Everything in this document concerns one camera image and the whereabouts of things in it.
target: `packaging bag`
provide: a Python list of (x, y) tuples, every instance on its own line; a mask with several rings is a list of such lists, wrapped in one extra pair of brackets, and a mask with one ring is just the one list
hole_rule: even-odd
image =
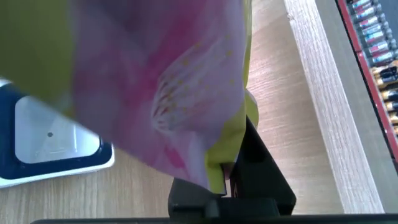
[(5, 0), (0, 76), (172, 176), (224, 193), (246, 115), (246, 0)]

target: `red shelf edge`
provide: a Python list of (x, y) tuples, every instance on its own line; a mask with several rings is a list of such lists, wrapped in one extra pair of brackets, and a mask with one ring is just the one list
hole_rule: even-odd
[(346, 25), (349, 38), (353, 42), (354, 50), (356, 52), (356, 55), (358, 56), (359, 66), (364, 73), (366, 84), (369, 87), (371, 97), (374, 104), (376, 105), (377, 112), (379, 113), (381, 124), (387, 136), (387, 141), (391, 147), (395, 160), (398, 162), (398, 142), (396, 139), (396, 135), (395, 132), (392, 130), (392, 125), (389, 121), (389, 118), (387, 117), (386, 110), (384, 109), (384, 103), (380, 98), (379, 90), (377, 89), (377, 86), (374, 82), (373, 75), (369, 71), (368, 63), (366, 62), (366, 58), (362, 52), (361, 44), (358, 41), (358, 37), (356, 35), (354, 25), (351, 21), (351, 16), (346, 7), (345, 0), (338, 0), (338, 5), (340, 7), (341, 14), (343, 15), (343, 22)]

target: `wooden countertop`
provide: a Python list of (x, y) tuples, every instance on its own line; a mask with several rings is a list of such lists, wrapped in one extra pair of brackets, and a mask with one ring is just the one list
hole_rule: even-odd
[[(297, 196), (295, 213), (343, 213), (284, 2), (253, 2), (249, 89), (259, 134)], [(0, 190), (0, 220), (166, 217), (172, 178), (116, 151), (114, 167)]]

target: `product display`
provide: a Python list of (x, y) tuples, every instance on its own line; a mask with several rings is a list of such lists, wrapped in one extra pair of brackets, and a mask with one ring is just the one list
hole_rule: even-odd
[(398, 2), (336, 2), (390, 146), (391, 157), (398, 161), (398, 24), (393, 10)]

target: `black stand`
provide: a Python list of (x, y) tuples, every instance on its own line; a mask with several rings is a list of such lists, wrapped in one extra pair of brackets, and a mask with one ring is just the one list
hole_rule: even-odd
[(169, 195), (171, 220), (192, 218), (266, 218), (291, 215), (296, 197), (246, 119), (246, 133), (231, 174), (232, 198), (223, 198), (184, 180), (174, 179)]

